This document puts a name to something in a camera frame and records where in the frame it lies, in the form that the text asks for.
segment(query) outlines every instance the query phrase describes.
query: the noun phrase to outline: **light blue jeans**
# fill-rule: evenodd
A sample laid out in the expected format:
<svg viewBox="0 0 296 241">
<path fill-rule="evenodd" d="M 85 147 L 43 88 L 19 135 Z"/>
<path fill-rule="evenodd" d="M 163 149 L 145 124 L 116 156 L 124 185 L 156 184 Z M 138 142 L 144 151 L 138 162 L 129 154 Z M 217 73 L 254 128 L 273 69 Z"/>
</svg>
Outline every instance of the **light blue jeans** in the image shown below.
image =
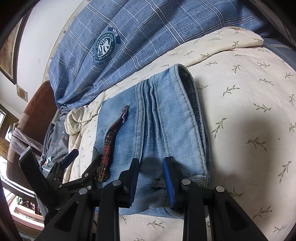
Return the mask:
<svg viewBox="0 0 296 241">
<path fill-rule="evenodd" d="M 182 218 L 170 208 L 163 176 L 163 158 L 170 156 L 186 178 L 206 187 L 210 180 L 210 148 L 196 86 L 191 74 L 176 64 L 106 100 L 98 116 L 93 159 L 104 153 L 104 138 L 124 105 L 128 116 L 119 129 L 110 165 L 109 182 L 140 162 L 135 200 L 120 214 L 141 213 Z"/>
</svg>

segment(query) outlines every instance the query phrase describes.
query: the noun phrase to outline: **metal bolt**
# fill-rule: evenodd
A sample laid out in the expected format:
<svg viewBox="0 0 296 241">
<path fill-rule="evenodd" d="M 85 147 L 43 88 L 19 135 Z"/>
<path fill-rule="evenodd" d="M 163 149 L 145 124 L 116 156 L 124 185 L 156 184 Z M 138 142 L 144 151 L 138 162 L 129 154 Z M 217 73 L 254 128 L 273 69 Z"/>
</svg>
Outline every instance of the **metal bolt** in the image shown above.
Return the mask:
<svg viewBox="0 0 296 241">
<path fill-rule="evenodd" d="M 184 185 L 189 185 L 189 184 L 191 183 L 191 181 L 190 181 L 189 179 L 183 179 L 183 180 L 182 180 L 182 183 L 183 183 Z"/>
<path fill-rule="evenodd" d="M 216 187 L 216 191 L 221 193 L 221 192 L 225 191 L 225 188 L 222 186 L 218 186 L 218 187 Z"/>
<path fill-rule="evenodd" d="M 115 180 L 112 182 L 113 186 L 119 186 L 121 184 L 120 180 Z"/>
<path fill-rule="evenodd" d="M 85 193 L 87 193 L 87 189 L 86 188 L 82 188 L 82 189 L 79 190 L 79 194 L 83 195 Z"/>
</svg>

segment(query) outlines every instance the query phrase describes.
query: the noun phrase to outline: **logo emblem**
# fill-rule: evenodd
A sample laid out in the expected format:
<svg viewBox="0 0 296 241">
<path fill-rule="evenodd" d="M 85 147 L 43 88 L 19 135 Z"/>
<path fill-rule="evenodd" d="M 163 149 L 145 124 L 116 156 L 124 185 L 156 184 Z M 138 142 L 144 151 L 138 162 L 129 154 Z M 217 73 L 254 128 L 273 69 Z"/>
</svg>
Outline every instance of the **logo emblem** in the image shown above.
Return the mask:
<svg viewBox="0 0 296 241">
<path fill-rule="evenodd" d="M 107 62 L 115 49 L 115 44 L 120 44 L 120 37 L 116 29 L 108 28 L 108 32 L 102 34 L 93 45 L 93 64 L 97 66 Z"/>
</svg>

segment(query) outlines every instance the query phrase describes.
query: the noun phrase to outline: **blue plaid duvet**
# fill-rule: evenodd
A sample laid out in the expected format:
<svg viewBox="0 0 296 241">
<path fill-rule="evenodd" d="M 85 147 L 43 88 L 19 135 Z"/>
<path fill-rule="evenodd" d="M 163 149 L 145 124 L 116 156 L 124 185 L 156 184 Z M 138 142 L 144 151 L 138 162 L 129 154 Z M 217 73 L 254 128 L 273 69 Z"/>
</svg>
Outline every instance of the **blue plaid duvet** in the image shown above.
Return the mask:
<svg viewBox="0 0 296 241">
<path fill-rule="evenodd" d="M 241 0 L 92 0 L 52 59 L 58 107 L 80 107 L 174 47 L 225 26 L 269 37 L 267 19 Z"/>
</svg>

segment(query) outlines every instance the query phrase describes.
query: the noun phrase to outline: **framed painting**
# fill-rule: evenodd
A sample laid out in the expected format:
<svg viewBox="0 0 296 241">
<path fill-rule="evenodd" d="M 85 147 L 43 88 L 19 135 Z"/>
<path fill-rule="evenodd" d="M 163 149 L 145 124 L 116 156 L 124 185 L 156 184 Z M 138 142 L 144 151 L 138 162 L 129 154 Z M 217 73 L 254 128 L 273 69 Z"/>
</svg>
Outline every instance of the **framed painting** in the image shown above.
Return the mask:
<svg viewBox="0 0 296 241">
<path fill-rule="evenodd" d="M 22 33 L 30 12 L 26 14 L 14 27 L 0 50 L 0 71 L 13 84 L 17 83 L 17 58 Z"/>
</svg>

